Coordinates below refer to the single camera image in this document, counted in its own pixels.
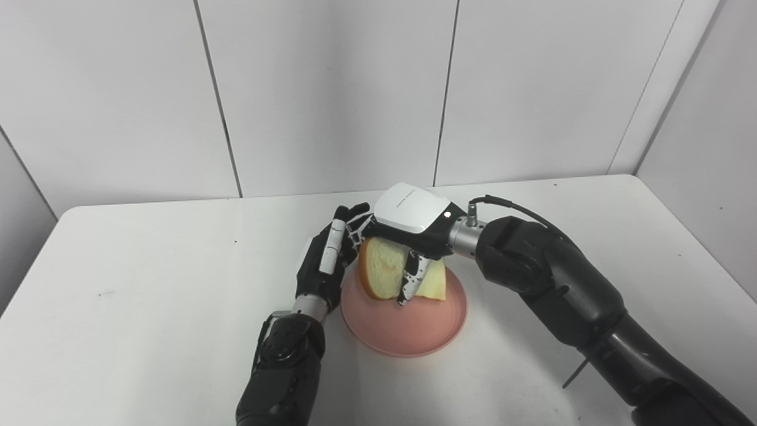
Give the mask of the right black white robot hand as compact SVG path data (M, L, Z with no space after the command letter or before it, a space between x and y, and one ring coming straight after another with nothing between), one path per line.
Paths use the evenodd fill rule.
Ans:
M375 235L407 248L397 304L413 299L430 265L452 254L452 227L464 211L427 189L398 183L379 197L373 208Z

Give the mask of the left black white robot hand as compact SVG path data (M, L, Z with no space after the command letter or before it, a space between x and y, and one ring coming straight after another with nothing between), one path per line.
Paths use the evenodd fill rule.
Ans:
M329 223L311 239L296 276L296 296L318 296L324 299L329 312L333 312L340 304L344 272L358 258L363 242L375 234L376 224L368 202L350 208L339 206L335 213L337 218L344 220L345 229L340 250L336 254L334 271L324 273L320 270L320 262L332 226Z

